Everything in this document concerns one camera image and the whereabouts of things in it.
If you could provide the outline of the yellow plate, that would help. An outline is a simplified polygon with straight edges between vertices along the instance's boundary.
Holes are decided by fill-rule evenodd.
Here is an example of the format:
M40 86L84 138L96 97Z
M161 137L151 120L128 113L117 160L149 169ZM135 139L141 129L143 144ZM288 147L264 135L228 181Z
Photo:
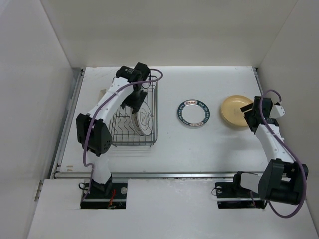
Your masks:
M238 130L244 130L248 128L247 123L245 122L244 119L227 119L223 118L224 122L226 123L227 126L230 126L234 129Z
M232 95L227 97L220 106L222 118L231 126L247 127L244 113L241 108L251 104L253 101L242 95Z

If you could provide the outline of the grey patterned plate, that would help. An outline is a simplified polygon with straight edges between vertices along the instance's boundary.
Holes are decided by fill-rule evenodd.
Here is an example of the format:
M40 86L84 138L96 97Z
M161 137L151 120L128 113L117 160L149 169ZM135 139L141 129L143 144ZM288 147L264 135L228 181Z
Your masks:
M140 134L139 125L137 122L136 114L133 112L131 112L131 122L132 122L132 126L133 126L135 133L139 135Z

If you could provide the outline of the white plate green rim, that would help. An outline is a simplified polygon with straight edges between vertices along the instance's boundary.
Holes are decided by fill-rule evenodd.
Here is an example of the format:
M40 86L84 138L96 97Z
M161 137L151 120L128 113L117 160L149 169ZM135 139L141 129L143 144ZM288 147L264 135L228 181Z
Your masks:
M188 99L178 106L177 117L183 125L198 128L209 121L210 109L200 100Z

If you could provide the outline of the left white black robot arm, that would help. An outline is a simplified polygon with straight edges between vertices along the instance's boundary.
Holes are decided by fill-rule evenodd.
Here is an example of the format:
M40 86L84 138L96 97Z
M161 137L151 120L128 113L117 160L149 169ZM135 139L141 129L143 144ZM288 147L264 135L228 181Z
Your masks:
M110 120L119 107L129 107L134 112L140 109L147 96L142 90L142 84L149 78L150 72L150 68L140 62L134 68L122 66L115 73L110 88L100 101L86 114L79 113L76 118L77 140L83 148L83 165L91 167L90 181L85 189L89 191L94 186L95 193L102 198L110 195L112 186L105 180L94 181L95 165L87 162L87 152L100 157L110 149Z

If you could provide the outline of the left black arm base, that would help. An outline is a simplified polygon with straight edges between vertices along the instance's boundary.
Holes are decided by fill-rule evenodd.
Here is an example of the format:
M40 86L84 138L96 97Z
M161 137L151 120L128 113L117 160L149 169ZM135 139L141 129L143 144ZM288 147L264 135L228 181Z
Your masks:
M112 182L110 178L105 184L93 180L91 184L79 183L78 187L82 190L81 209L126 209L127 182Z

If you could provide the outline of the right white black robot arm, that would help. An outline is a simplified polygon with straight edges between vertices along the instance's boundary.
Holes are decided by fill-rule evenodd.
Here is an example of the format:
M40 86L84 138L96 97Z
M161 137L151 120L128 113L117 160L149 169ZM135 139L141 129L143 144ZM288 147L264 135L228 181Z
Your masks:
M277 118L284 114L279 103L270 98L254 97L241 108L244 119L262 145L268 165L261 176L238 171L231 183L231 191L243 196L248 191L262 200L298 205L303 199L304 180L308 175L305 164L298 165L292 154L282 145Z

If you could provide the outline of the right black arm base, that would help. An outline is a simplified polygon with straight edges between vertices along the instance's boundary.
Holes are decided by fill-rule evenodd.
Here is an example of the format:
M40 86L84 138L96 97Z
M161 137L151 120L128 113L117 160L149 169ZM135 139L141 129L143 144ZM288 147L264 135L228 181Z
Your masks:
M238 171L232 182L217 181L211 194L217 198L219 209L265 209L268 202L259 198L258 193L240 185L243 172Z

